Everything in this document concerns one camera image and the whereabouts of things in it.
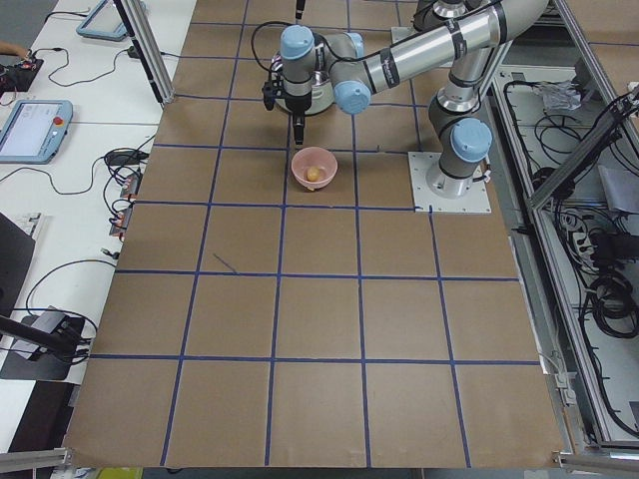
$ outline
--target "food item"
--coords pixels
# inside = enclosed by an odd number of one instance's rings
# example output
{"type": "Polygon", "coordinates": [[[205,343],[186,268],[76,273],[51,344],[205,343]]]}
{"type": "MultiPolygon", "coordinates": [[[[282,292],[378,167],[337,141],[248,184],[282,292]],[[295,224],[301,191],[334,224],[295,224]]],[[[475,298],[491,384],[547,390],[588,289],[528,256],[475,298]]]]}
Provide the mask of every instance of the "food item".
{"type": "Polygon", "coordinates": [[[323,180],[323,170],[318,167],[309,167],[307,170],[307,180],[310,182],[320,182],[323,180]]]}

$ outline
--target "person's arm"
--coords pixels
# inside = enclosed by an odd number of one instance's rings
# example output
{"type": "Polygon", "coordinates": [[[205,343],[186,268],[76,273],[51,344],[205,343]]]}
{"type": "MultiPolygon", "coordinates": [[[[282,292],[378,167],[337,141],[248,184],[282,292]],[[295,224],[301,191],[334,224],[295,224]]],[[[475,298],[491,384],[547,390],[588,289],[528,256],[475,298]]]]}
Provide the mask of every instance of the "person's arm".
{"type": "Polygon", "coordinates": [[[29,58],[29,50],[20,45],[0,40],[0,55],[15,55],[16,57],[27,59],[29,58]]]}

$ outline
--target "pink bowl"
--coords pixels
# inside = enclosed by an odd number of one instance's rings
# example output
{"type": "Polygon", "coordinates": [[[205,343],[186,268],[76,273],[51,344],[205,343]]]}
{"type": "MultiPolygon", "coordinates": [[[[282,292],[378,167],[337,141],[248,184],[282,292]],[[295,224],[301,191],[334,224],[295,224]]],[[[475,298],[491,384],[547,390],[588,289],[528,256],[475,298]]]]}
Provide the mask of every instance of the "pink bowl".
{"type": "Polygon", "coordinates": [[[309,147],[299,150],[291,161],[291,170],[296,180],[309,190],[323,188],[330,183],[337,173],[337,160],[329,150],[319,147],[309,147]],[[307,171],[310,167],[318,168],[322,173],[322,179],[318,182],[310,182],[307,179],[307,171]]]}

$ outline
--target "light blue cap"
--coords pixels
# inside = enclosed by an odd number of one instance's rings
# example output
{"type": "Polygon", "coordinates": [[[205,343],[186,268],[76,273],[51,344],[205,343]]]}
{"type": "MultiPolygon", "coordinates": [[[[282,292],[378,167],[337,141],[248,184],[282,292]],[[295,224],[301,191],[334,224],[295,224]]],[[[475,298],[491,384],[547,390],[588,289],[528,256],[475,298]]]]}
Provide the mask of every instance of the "light blue cap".
{"type": "Polygon", "coordinates": [[[464,118],[457,122],[450,134],[455,153],[467,163],[479,163],[490,150],[492,132],[476,118],[464,118]]]}
{"type": "Polygon", "coordinates": [[[332,90],[337,105],[349,115],[357,115],[370,105],[370,90],[362,82],[356,80],[339,82],[332,90]]]}
{"type": "Polygon", "coordinates": [[[280,54],[285,60],[297,60],[308,53],[314,45],[315,38],[309,27],[292,25],[282,32],[280,54]]]}
{"type": "Polygon", "coordinates": [[[350,40],[352,40],[352,44],[355,46],[355,57],[363,57],[363,39],[361,38],[361,35],[359,35],[358,33],[350,32],[346,33],[346,35],[350,37],[350,40]]]}

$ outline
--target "white desk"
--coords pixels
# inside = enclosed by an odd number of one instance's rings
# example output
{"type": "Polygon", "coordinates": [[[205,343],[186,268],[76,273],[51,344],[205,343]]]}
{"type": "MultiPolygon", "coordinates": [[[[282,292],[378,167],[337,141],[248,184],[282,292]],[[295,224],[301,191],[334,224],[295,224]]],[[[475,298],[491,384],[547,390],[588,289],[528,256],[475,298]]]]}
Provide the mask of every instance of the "white desk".
{"type": "MultiPolygon", "coordinates": [[[[60,0],[54,11],[83,11],[97,0],[60,0]]],[[[146,0],[149,22],[161,50],[180,53],[196,0],[146,0]]],[[[55,76],[61,83],[92,78],[112,68],[116,53],[131,45],[130,41],[103,42],[80,37],[75,29],[78,21],[50,18],[32,46],[63,47],[69,50],[70,66],[55,76]]],[[[62,88],[51,83],[47,75],[62,65],[64,53],[42,52],[45,64],[30,92],[20,98],[70,100],[74,117],[59,153],[49,165],[36,167],[49,172],[62,191],[85,189],[91,179],[94,160],[115,148],[136,148],[155,134],[162,115],[138,60],[123,54],[116,72],[89,84],[62,88]]],[[[173,77],[177,59],[167,58],[173,77]]],[[[12,107],[0,107],[3,126],[12,107]]],[[[18,168],[0,165],[0,178],[18,168]]],[[[102,191],[109,179],[103,163],[96,166],[95,185],[84,195],[62,197],[51,189],[47,177],[33,172],[20,172],[0,184],[0,211],[5,214],[39,212],[44,214],[43,227],[17,307],[23,307],[26,293],[40,277],[62,263],[98,258],[105,247],[120,249],[120,242],[109,237],[109,213],[102,191]]],[[[112,182],[107,197],[114,200],[119,187],[112,182]]],[[[34,307],[54,305],[87,315],[99,323],[107,297],[113,269],[104,264],[85,263],[61,269],[46,280],[33,296],[34,307]]],[[[24,312],[14,313],[20,318],[24,312]]],[[[84,335],[93,334],[85,326],[84,335]]],[[[10,338],[0,340],[7,347],[10,338]]],[[[6,353],[0,353],[0,364],[6,353]]],[[[73,366],[67,380],[80,383],[85,366],[73,366]]],[[[0,380],[0,453],[7,452],[34,381],[0,380]]]]}

